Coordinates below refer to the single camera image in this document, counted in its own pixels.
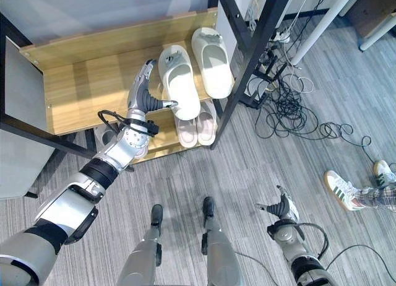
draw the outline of white wall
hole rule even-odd
[[[250,0],[235,0],[235,2],[238,5],[241,15],[244,17],[246,15],[246,11],[248,10]],[[228,20],[225,16],[224,10],[220,2],[218,3],[218,17],[216,29],[224,39],[228,60],[231,61],[236,46],[236,38],[231,29],[230,23],[228,23]]]
[[[6,43],[6,113],[46,130],[43,77]],[[0,198],[23,196],[53,148],[0,130]]]
[[[208,0],[0,0],[33,43],[207,8]]]

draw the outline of robot leg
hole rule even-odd
[[[207,275],[209,286],[242,286],[243,277],[241,268],[234,249],[222,232],[215,217],[208,216],[205,211],[205,202],[212,201],[212,211],[214,201],[211,197],[206,197],[204,201],[205,229],[202,236],[202,253],[207,254]]]
[[[161,235],[161,205],[153,206],[151,217],[151,226],[143,240],[129,255],[118,277],[117,286],[141,286],[154,283],[155,266],[161,264],[161,245],[158,243]]]

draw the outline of black metal frame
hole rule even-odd
[[[208,7],[217,7],[219,1],[223,6],[227,19],[234,32],[238,48],[243,52],[244,61],[241,66],[241,71],[236,77],[233,93],[227,99],[225,109],[223,110],[219,100],[213,100],[217,115],[220,117],[220,122],[215,142],[210,146],[211,149],[216,147],[226,124],[231,118],[231,114],[234,111],[236,104],[247,97],[244,94],[244,91],[250,76],[253,73],[258,74],[261,77],[268,76],[267,74],[258,72],[257,63],[259,62],[259,57],[264,52],[265,46],[273,34],[275,26],[286,6],[286,3],[288,2],[288,0],[267,0],[261,12],[260,19],[257,22],[256,31],[251,37],[250,31],[246,26],[244,18],[242,17],[235,0],[209,0]],[[26,38],[10,21],[8,21],[6,17],[3,16],[2,13],[0,13],[0,129],[59,150],[80,155],[85,158],[92,158],[96,152],[95,148],[91,147],[91,145],[88,145],[90,149],[86,149],[69,142],[60,136],[50,134],[6,114],[6,37],[11,39],[19,47],[32,44],[28,38]],[[253,100],[255,106],[263,101],[264,99],[259,102]]]
[[[40,128],[6,114],[6,40],[7,37],[19,47],[32,43],[2,13],[0,13],[0,129],[33,141],[70,152],[85,158],[92,158],[96,152],[50,134]]]
[[[243,63],[239,75],[236,77],[233,92],[228,97],[224,111],[220,102],[215,100],[216,111],[220,117],[216,139],[210,146],[214,149],[223,134],[225,126],[231,118],[235,106],[242,98],[247,97],[244,92],[250,76],[255,72],[259,63],[260,55],[264,52],[265,47],[275,30],[275,26],[288,2],[288,0],[266,0],[261,12],[260,19],[257,22],[256,30],[253,36],[250,36],[249,29],[235,3],[235,0],[219,0],[224,8],[224,12],[234,32],[238,48],[243,52]],[[209,0],[208,7],[217,6],[216,0]]]

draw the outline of plaid pants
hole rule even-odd
[[[384,188],[368,188],[359,191],[355,198],[366,207],[388,209],[396,212],[396,184]]]

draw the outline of metal rack leg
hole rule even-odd
[[[224,113],[220,118],[220,123],[216,132],[216,139],[210,146],[212,150],[220,140],[236,104],[242,97],[246,89],[246,84],[259,62],[260,55],[264,52],[265,46],[273,34],[273,30],[275,29],[287,2],[288,0],[266,0],[259,22],[257,23],[256,31],[254,32],[250,45],[244,54],[241,72],[234,83],[233,96],[227,101]]]

